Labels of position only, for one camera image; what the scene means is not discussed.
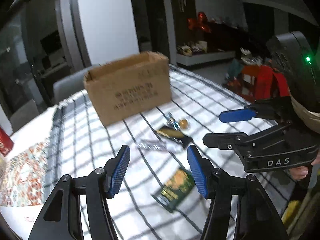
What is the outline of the right hand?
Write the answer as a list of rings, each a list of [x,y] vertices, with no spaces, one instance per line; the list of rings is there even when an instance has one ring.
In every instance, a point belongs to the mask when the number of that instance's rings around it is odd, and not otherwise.
[[[312,166],[318,165],[320,163],[320,153],[318,152],[316,159],[311,163]],[[291,177],[294,180],[302,180],[306,178],[309,172],[309,168],[306,166],[300,166],[289,169]]]

